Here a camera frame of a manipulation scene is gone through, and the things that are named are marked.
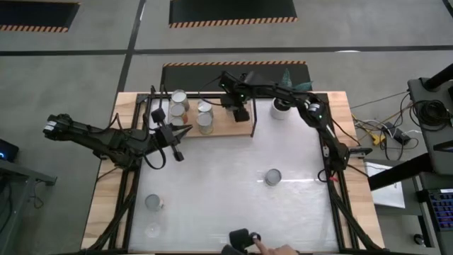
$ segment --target gray floor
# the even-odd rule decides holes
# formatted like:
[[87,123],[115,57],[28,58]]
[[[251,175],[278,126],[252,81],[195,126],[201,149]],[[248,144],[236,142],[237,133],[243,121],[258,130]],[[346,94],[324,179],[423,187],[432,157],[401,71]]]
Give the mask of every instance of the gray floor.
[[[139,0],[83,0],[65,34],[1,32],[0,51],[126,49]],[[441,0],[294,0],[297,23],[168,28],[169,1],[148,1],[137,49],[204,47],[327,47],[450,45],[453,19]],[[347,91],[351,106],[407,89],[408,79],[428,77],[451,64],[453,52],[358,52],[134,56],[126,91],[158,85],[166,62],[305,60],[318,91]],[[18,162],[59,177],[54,188],[39,187],[44,208],[30,206],[23,219],[17,254],[77,251],[99,161],[70,142],[42,135],[49,114],[105,126],[110,116],[124,56],[0,57],[0,137],[21,148]],[[398,111],[403,96],[355,108],[361,119],[381,120]],[[404,115],[405,131],[416,126]],[[407,150],[403,159],[425,151]],[[362,141],[370,146],[368,137]],[[397,151],[389,153],[391,158]],[[384,159],[375,149],[370,155]],[[438,254],[414,245],[414,217],[379,216],[387,248]]]

